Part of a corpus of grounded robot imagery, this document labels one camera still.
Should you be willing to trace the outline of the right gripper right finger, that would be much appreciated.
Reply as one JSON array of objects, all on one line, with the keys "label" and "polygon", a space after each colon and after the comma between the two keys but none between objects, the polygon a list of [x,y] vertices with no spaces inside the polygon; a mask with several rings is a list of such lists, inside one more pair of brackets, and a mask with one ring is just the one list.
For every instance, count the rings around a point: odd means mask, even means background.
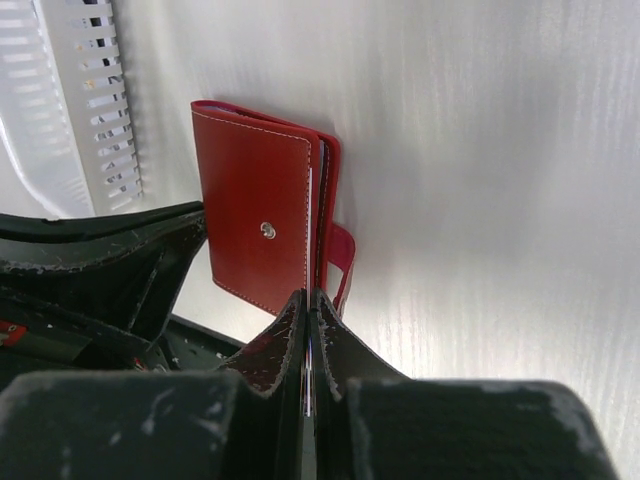
[{"label": "right gripper right finger", "polygon": [[588,408],[550,381],[415,380],[315,291],[310,303],[321,479],[613,479]]}]

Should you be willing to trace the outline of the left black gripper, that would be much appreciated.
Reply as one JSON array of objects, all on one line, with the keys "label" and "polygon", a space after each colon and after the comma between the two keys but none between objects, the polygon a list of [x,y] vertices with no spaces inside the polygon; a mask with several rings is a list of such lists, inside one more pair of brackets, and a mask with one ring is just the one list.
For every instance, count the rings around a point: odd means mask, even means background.
[{"label": "left black gripper", "polygon": [[200,202],[83,219],[2,215],[2,379],[175,369],[162,338],[206,236]]}]

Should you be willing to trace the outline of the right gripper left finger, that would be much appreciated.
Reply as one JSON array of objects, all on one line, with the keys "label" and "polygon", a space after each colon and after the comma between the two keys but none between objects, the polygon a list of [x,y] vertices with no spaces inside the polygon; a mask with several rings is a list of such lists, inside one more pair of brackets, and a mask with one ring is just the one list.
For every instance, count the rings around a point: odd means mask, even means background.
[{"label": "right gripper left finger", "polygon": [[215,370],[41,371],[1,394],[5,479],[297,479],[306,294]]}]

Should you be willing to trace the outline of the red leather card holder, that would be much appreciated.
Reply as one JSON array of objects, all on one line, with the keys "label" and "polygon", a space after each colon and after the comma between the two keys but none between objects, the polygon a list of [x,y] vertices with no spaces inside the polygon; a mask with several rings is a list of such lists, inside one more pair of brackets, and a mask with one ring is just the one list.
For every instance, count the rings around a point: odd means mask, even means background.
[{"label": "red leather card holder", "polygon": [[342,277],[333,305],[343,311],[356,243],[334,220],[339,140],[220,101],[196,100],[191,114],[214,283],[272,314],[306,289],[312,168],[312,290],[327,287],[334,265]]}]

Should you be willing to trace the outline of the silver magnetic stripe card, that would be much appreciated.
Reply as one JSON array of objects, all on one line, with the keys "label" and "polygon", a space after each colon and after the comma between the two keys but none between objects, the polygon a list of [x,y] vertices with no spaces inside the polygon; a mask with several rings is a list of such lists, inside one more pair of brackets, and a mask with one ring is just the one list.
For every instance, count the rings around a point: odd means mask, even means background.
[{"label": "silver magnetic stripe card", "polygon": [[[309,178],[308,178],[308,221],[307,221],[307,278],[306,278],[306,305],[310,307],[311,305],[311,293],[313,288],[313,280],[314,280],[314,254],[313,254],[313,186],[314,186],[314,177],[313,170],[309,168],[308,170]],[[304,413],[305,416],[310,418],[313,410],[313,399],[312,399],[312,343],[310,337],[310,327],[309,320],[306,320],[306,353],[305,353],[305,400],[304,400]]]}]

